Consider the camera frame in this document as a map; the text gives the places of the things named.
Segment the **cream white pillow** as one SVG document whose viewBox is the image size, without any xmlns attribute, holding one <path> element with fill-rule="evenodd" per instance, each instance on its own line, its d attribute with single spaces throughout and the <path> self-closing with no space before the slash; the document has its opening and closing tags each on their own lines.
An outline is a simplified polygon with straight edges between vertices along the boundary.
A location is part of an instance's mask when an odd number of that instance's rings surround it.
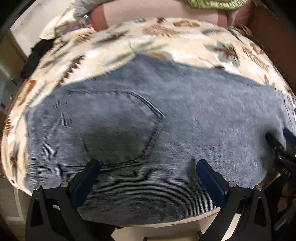
<svg viewBox="0 0 296 241">
<path fill-rule="evenodd" d="M 74 12 L 75 7 L 73 4 L 67 6 L 60 15 L 46 24 L 39 38 L 42 40 L 51 40 L 79 29 L 92 28 L 92 22 L 88 14 L 75 18 Z"/>
</svg>

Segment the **black cloth on sofa edge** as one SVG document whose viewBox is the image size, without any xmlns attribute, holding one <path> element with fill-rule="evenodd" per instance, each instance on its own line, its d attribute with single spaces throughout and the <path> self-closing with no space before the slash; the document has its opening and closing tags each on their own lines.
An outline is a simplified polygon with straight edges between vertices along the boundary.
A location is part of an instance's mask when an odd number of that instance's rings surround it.
<svg viewBox="0 0 296 241">
<path fill-rule="evenodd" d="M 29 55 L 20 73 L 20 77 L 22 79 L 28 79 L 32 75 L 39 64 L 40 59 L 46 54 L 49 49 L 53 47 L 54 40 L 55 39 L 41 39 L 33 48 L 31 48 L 31 54 Z"/>
</svg>

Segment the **grey quilted pillow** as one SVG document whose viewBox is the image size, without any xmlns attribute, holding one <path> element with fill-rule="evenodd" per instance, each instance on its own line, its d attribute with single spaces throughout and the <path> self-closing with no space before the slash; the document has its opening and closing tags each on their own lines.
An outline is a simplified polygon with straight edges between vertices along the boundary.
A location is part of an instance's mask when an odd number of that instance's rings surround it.
<svg viewBox="0 0 296 241">
<path fill-rule="evenodd" d="M 79 18 L 92 10 L 96 7 L 108 3 L 112 0 L 74 0 L 74 17 Z"/>
</svg>

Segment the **brown sofa backrest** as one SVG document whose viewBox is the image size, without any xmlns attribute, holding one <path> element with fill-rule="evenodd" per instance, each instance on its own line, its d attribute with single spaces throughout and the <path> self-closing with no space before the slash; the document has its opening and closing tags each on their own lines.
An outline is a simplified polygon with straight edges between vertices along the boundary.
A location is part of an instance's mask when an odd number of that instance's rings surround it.
<svg viewBox="0 0 296 241">
<path fill-rule="evenodd" d="M 295 91 L 295 1 L 247 1 L 228 14 L 232 25 L 250 29 L 259 44 Z"/>
</svg>

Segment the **green patterned quilt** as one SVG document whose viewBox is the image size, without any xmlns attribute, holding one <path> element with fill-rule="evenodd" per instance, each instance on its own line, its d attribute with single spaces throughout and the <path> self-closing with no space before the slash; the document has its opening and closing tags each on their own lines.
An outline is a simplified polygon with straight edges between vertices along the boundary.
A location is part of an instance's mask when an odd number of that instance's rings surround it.
<svg viewBox="0 0 296 241">
<path fill-rule="evenodd" d="M 187 0 L 186 2 L 195 9 L 217 9 L 230 11 L 243 7 L 248 0 Z"/>
</svg>

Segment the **blue denim jeans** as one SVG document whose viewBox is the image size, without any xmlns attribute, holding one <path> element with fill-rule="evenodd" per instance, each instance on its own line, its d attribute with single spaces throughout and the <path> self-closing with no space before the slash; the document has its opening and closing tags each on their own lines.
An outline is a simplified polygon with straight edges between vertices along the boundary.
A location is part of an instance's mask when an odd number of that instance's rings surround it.
<svg viewBox="0 0 296 241">
<path fill-rule="evenodd" d="M 291 99 L 272 85 L 137 55 L 88 80 L 58 87 L 26 112 L 25 187 L 57 187 L 91 159 L 101 173 L 79 213 L 119 226 L 195 218 L 215 207 L 196 175 L 206 160 L 252 188 L 273 162 L 265 140 L 295 131 Z"/>
</svg>

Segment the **leaf-patterned cream blanket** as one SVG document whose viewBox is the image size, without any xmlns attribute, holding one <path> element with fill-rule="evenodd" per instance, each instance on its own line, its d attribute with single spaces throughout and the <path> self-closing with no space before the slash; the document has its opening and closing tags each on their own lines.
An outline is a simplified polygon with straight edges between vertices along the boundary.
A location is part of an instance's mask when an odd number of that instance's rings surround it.
<svg viewBox="0 0 296 241">
<path fill-rule="evenodd" d="M 241 29 L 181 18 L 146 18 L 100 32 L 81 28 L 53 41 L 8 112 L 1 140 L 1 170 L 15 189 L 31 193 L 25 186 L 30 163 L 25 112 L 55 88 L 112 71 L 136 54 L 247 77 L 272 87 L 295 106 L 295 94 L 274 60 Z"/>
</svg>

